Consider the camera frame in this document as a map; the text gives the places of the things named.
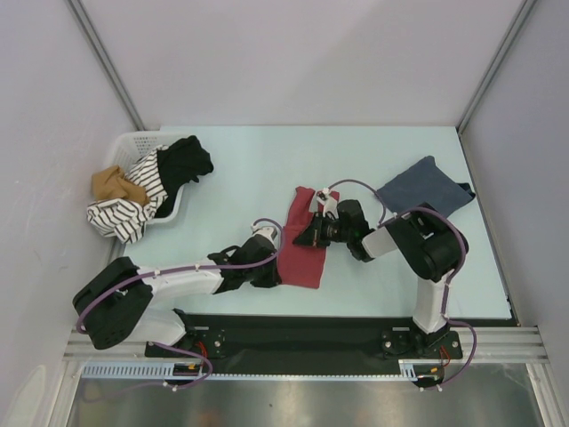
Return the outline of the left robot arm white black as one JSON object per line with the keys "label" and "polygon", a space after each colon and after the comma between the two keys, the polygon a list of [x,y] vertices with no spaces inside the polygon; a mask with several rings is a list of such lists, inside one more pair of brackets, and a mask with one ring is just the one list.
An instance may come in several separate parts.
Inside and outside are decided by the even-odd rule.
{"label": "left robot arm white black", "polygon": [[279,285],[277,226],[256,225],[240,246],[208,254],[201,262],[165,270],[136,265],[128,256],[108,264],[73,298],[76,330],[97,350],[143,341],[150,357],[173,358],[202,348],[188,313],[166,303],[193,295],[236,291],[244,284]]}

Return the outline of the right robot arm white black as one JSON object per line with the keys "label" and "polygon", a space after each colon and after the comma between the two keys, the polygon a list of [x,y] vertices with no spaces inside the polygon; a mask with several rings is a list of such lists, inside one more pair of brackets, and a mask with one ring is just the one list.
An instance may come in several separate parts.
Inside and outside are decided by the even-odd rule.
{"label": "right robot arm white black", "polygon": [[341,201],[334,210],[315,213],[293,240],[296,246],[326,248],[343,243],[352,256],[371,262],[398,251],[417,277],[412,325],[406,331],[381,334],[384,357],[429,359],[441,353],[450,333],[447,315],[450,283],[463,263],[467,239],[428,204],[418,205],[373,229],[359,201]]}

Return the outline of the red tank top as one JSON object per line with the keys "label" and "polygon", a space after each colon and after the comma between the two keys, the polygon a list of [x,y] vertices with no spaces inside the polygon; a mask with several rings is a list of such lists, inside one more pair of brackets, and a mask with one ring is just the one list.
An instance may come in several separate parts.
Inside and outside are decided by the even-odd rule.
{"label": "red tank top", "polygon": [[310,224],[311,205],[316,191],[299,186],[295,189],[284,226],[284,247],[277,257],[277,271],[283,285],[318,289],[325,267],[326,250],[293,243]]}

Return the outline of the blue grey tank top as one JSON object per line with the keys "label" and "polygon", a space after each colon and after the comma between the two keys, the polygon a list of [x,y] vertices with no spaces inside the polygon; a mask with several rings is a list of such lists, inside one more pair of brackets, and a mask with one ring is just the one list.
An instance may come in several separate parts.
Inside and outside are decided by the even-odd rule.
{"label": "blue grey tank top", "polygon": [[476,198],[467,182],[458,183],[445,174],[433,156],[426,156],[378,189],[384,205],[401,213],[428,205],[445,218]]}

